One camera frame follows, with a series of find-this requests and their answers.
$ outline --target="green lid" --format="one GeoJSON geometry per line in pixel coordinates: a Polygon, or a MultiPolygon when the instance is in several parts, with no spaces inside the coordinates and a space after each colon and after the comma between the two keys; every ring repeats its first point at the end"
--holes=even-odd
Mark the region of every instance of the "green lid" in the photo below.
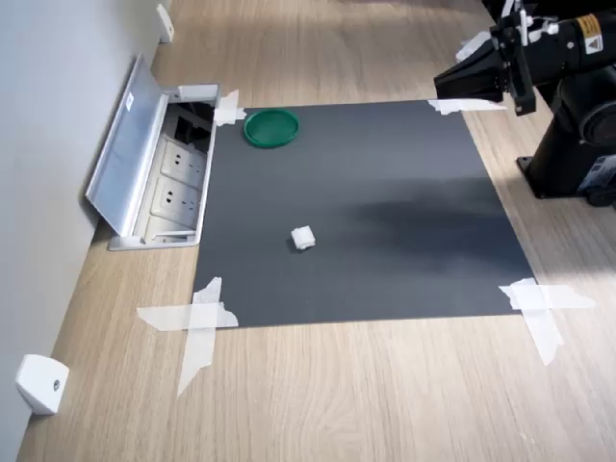
{"type": "Polygon", "coordinates": [[[244,123],[244,136],[257,147],[278,147],[291,142],[299,130],[295,115],[284,109],[265,109],[244,123]]]}

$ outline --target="small white block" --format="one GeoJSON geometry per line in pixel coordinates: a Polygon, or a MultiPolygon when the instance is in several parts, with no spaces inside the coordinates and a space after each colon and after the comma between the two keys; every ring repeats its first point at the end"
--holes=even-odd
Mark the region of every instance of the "small white block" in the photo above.
{"type": "Polygon", "coordinates": [[[310,226],[303,226],[301,228],[294,229],[291,232],[291,237],[293,238],[295,247],[297,247],[298,250],[305,250],[306,248],[312,247],[317,243],[310,226]]]}
{"type": "Polygon", "coordinates": [[[67,379],[68,367],[61,362],[38,354],[26,354],[15,382],[32,412],[47,416],[58,412],[67,379]]]}

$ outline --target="wooden desk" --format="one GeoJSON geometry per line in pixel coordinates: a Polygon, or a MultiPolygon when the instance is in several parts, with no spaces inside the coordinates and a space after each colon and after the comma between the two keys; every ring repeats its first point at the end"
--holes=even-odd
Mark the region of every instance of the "wooden desk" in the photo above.
{"type": "MultiPolygon", "coordinates": [[[[478,0],[175,0],[171,16],[159,80],[220,81],[248,107],[434,97],[490,23],[478,0]]],[[[135,308],[188,302],[196,249],[112,253],[103,228],[54,350],[60,413],[31,422],[20,459],[614,460],[616,213],[531,196],[514,159],[550,117],[465,114],[538,280],[600,303],[555,314],[548,367],[516,316],[240,329],[178,399],[186,333],[135,308]]]]}

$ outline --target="masking tape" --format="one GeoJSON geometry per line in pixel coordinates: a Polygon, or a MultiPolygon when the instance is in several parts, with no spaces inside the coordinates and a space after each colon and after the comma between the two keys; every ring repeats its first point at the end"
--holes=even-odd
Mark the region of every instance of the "masking tape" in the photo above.
{"type": "Polygon", "coordinates": [[[577,294],[569,286],[539,285],[534,278],[522,279],[499,289],[509,297],[511,308],[522,312],[526,327],[546,366],[553,361],[558,346],[565,345],[551,310],[596,306],[592,298],[577,294]]]}
{"type": "Polygon", "coordinates": [[[470,40],[468,40],[462,45],[462,48],[460,48],[460,51],[458,51],[455,54],[455,60],[458,63],[463,62],[469,56],[471,56],[475,51],[477,51],[484,42],[488,41],[491,38],[492,36],[490,35],[489,32],[486,32],[486,31],[479,32],[476,36],[474,36],[473,38],[471,38],[470,40]]]}
{"type": "Polygon", "coordinates": [[[502,5],[502,12],[500,12],[500,17],[509,16],[511,14],[512,9],[513,9],[513,0],[505,0],[504,5],[502,5]]]}
{"type": "Polygon", "coordinates": [[[428,99],[427,102],[443,116],[458,111],[503,111],[505,106],[485,99],[428,99]]]}
{"type": "Polygon", "coordinates": [[[217,327],[237,327],[238,319],[220,300],[222,279],[192,295],[191,305],[138,308],[138,316],[161,332],[187,330],[177,396],[182,395],[198,372],[212,364],[217,327]]]}
{"type": "Polygon", "coordinates": [[[245,119],[246,112],[244,108],[238,108],[239,100],[239,90],[231,91],[220,99],[218,107],[214,109],[214,122],[218,127],[225,123],[233,125],[236,120],[245,119]]]}

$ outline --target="power socket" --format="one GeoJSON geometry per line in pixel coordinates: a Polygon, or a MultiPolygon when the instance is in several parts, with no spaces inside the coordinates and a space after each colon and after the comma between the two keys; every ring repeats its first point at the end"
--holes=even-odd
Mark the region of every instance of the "power socket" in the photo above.
{"type": "Polygon", "coordinates": [[[199,192],[177,180],[161,176],[158,179],[152,215],[196,229],[199,213],[199,192]]]}
{"type": "Polygon", "coordinates": [[[173,141],[167,141],[161,173],[182,183],[201,189],[205,171],[203,156],[173,141]]]}

